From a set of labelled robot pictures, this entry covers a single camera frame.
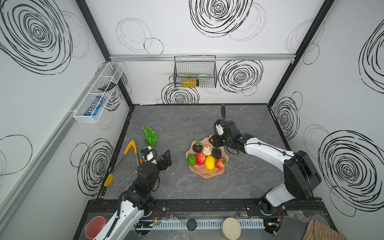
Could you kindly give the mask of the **dark fake avocado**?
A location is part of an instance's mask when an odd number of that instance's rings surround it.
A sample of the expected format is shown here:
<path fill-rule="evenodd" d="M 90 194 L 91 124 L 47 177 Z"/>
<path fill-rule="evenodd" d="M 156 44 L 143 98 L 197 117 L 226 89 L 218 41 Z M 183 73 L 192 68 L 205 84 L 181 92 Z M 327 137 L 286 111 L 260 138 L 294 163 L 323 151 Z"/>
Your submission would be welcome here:
<path fill-rule="evenodd" d="M 220 148 L 213 148 L 212 149 L 212 156 L 216 159 L 219 160 L 222 158 L 222 150 Z"/>

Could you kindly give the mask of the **beige fake pear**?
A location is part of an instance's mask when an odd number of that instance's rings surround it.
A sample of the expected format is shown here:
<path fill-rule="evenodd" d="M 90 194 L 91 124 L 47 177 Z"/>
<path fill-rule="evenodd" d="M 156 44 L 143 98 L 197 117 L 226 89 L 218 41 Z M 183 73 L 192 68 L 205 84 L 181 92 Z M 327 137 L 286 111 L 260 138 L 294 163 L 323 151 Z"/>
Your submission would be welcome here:
<path fill-rule="evenodd" d="M 211 156 L 212 155 L 213 148 L 210 145 L 204 145 L 202 149 L 202 153 L 205 156 Z"/>

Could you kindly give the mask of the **red fake strawberry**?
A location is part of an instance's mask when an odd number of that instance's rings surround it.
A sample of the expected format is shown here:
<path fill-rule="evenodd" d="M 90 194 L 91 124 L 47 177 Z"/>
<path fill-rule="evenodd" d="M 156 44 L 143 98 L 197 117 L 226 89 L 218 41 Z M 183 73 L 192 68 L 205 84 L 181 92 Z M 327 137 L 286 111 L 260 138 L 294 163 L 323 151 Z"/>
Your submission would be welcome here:
<path fill-rule="evenodd" d="M 215 167 L 219 170 L 224 170 L 227 165 L 228 165 L 227 160 L 224 158 L 221 158 L 221 159 L 217 160 Z"/>

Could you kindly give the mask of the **dark fake mangosteen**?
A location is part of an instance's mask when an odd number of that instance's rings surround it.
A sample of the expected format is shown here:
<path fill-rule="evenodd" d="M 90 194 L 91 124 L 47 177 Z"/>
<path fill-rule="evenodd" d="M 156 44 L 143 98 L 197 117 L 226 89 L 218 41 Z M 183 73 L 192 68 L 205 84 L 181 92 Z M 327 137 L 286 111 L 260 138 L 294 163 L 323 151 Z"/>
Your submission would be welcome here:
<path fill-rule="evenodd" d="M 196 153 L 200 153 L 203 151 L 203 144 L 200 141 L 196 141 L 192 146 L 192 149 Z"/>

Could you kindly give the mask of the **yellow fake lemon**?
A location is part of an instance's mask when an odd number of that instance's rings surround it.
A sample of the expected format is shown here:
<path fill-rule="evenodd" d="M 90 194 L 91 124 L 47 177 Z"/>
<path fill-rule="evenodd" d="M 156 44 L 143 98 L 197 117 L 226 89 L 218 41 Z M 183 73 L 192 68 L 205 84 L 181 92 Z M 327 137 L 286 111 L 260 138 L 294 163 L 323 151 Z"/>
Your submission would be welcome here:
<path fill-rule="evenodd" d="M 208 171 L 214 170 L 216 166 L 216 159 L 213 156 L 207 156 L 205 161 L 205 168 Z"/>

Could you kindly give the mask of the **red fake apple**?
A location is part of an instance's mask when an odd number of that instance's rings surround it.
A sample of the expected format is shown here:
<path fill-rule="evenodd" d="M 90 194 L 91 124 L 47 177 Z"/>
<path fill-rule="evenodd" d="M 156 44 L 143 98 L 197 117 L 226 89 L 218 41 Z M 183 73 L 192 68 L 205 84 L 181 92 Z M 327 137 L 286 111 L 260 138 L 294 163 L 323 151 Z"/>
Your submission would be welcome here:
<path fill-rule="evenodd" d="M 203 166 L 206 162 L 207 156 L 203 152 L 199 152 L 196 155 L 196 165 Z"/>

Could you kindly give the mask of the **green fake lime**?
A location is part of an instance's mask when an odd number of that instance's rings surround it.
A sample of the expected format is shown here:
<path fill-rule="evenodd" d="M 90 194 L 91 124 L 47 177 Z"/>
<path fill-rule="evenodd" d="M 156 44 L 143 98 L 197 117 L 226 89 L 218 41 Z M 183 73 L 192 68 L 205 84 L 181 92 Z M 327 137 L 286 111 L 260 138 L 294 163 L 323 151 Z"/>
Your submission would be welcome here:
<path fill-rule="evenodd" d="M 193 167 L 196 165 L 197 159 L 195 155 L 190 154 L 187 158 L 189 166 Z"/>

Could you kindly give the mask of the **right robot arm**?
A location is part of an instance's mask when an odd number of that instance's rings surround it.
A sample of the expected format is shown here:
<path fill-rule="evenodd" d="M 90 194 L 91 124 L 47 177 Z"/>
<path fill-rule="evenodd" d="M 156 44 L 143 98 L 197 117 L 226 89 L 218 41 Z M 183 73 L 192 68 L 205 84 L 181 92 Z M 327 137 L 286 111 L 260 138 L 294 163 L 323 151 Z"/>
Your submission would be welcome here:
<path fill-rule="evenodd" d="M 214 132 L 210 137 L 214 147 L 226 146 L 236 154 L 256 156 L 283 172 L 284 182 L 260 198 L 259 206 L 265 215 L 271 215 L 277 207 L 291 200 L 311 199 L 313 190 L 322 182 L 310 156 L 304 151 L 283 150 L 250 134 L 241 134 L 233 121 L 217 120 Z"/>

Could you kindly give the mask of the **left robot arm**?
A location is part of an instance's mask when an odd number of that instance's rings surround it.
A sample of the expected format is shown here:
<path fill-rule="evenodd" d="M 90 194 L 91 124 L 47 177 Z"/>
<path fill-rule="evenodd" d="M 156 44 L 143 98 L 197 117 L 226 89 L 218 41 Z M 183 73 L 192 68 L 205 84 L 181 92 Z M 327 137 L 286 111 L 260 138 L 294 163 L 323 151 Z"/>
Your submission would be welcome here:
<path fill-rule="evenodd" d="M 155 149 L 146 150 L 138 161 L 137 178 L 118 198 L 117 210 L 95 237 L 96 240 L 123 240 L 139 220 L 148 216 L 153 208 L 152 192 L 160 179 L 160 172 L 172 165 L 171 151 L 160 159 Z"/>

